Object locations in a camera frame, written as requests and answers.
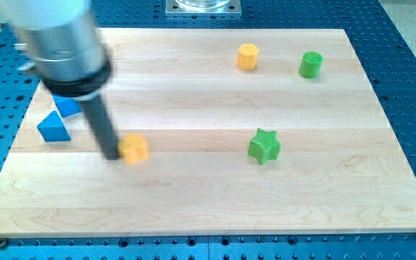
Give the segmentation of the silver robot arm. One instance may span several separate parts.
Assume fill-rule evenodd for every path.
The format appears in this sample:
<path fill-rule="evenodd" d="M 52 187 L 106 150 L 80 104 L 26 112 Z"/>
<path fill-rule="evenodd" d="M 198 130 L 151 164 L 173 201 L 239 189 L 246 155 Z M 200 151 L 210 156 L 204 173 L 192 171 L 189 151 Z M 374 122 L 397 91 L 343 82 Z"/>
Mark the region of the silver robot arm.
<path fill-rule="evenodd" d="M 118 138 L 100 95 L 112 72 L 108 52 L 87 0 L 0 0 L 6 17 L 30 63 L 53 94 L 74 98 L 107 160 L 117 160 Z"/>

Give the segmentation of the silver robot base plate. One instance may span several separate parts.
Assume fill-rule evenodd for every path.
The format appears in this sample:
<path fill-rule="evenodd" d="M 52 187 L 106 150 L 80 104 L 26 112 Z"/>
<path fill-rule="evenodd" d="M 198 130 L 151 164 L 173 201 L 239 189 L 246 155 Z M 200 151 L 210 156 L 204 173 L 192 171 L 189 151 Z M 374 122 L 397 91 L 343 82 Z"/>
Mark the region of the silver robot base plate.
<path fill-rule="evenodd" d="M 166 0 L 165 13 L 174 17 L 239 16 L 242 8 L 241 0 Z"/>

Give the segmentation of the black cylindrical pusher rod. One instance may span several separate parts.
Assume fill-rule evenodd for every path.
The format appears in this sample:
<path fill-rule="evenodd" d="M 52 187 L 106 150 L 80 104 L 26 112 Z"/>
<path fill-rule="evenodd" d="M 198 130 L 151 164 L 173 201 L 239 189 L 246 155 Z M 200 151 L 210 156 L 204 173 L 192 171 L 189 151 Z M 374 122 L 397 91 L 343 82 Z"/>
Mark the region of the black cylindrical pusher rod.
<path fill-rule="evenodd" d="M 88 124 L 106 160 L 117 160 L 118 137 L 108 115 L 107 108 L 100 95 L 81 99 L 79 104 Z"/>

